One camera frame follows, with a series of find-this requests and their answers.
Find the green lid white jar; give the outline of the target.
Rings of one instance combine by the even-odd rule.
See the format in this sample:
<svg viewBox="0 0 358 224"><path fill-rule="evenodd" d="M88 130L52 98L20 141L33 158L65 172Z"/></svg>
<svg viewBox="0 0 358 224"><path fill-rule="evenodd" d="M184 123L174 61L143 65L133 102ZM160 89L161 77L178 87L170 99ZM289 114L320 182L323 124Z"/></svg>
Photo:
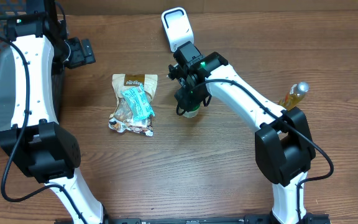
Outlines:
<svg viewBox="0 0 358 224"><path fill-rule="evenodd" d="M194 118L198 114L199 109L200 109L200 105L197 105L191 111L184 112L183 116L186 118Z"/></svg>

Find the teal snack packet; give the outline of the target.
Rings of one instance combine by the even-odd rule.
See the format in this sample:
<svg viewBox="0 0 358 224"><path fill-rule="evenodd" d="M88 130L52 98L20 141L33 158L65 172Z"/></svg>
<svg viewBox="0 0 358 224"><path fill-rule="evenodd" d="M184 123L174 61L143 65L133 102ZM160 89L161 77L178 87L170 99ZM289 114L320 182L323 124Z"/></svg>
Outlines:
<svg viewBox="0 0 358 224"><path fill-rule="evenodd" d="M121 91L121 94L132 111L134 121L155 116L152 106L147 99L143 84Z"/></svg>

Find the beige Pantree snack pouch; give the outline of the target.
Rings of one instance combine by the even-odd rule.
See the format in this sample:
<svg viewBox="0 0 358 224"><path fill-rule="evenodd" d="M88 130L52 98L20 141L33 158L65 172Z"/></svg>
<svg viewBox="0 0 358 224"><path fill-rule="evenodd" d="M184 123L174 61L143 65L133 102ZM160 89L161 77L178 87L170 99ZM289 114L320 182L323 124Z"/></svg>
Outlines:
<svg viewBox="0 0 358 224"><path fill-rule="evenodd" d="M154 99L155 92L157 90L158 76L154 74L114 74L112 76L111 84L116 96L117 107L115 111L109 116L109 128L118 133L130 131L133 133L152 137L154 135L152 118L154 116L150 116L147 119L134 121L132 111L123 98L121 91L125 91L134 86L143 84L147 99L152 105L152 100Z"/></svg>

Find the yellow Vim liquid bottle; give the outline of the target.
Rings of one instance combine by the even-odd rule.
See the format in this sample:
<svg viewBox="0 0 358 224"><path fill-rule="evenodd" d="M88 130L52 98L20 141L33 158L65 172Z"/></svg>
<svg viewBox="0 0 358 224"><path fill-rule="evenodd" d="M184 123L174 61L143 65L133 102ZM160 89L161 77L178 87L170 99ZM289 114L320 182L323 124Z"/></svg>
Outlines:
<svg viewBox="0 0 358 224"><path fill-rule="evenodd" d="M310 86L307 82L296 83L278 104L286 110L291 110L306 96L309 89Z"/></svg>

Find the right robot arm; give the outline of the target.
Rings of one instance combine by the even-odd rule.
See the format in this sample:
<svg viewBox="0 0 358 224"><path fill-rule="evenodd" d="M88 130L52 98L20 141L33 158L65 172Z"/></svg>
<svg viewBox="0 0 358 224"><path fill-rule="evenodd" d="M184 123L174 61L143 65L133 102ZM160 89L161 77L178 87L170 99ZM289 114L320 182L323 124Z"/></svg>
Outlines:
<svg viewBox="0 0 358 224"><path fill-rule="evenodd" d="M299 108L287 110L266 99L213 52L203 55L191 42L173 54L169 78L181 87L175 93L177 115L192 118L212 97L225 103L255 136L255 160L272 183L273 208L269 223L311 223L304 207L304 181L315 158L305 114Z"/></svg>

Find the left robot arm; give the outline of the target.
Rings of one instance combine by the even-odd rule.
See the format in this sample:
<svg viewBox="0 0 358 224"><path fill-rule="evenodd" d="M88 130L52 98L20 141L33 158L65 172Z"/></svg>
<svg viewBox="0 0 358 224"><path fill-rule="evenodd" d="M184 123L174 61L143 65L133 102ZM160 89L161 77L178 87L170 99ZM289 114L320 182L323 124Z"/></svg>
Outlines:
<svg viewBox="0 0 358 224"><path fill-rule="evenodd" d="M108 215L81 172L78 141L57 119L53 77L94 63L89 40L69 38L55 1L27 1L23 16L10 17L6 41L15 62L15 108L0 146L27 177L52 190L73 223L107 223Z"/></svg>

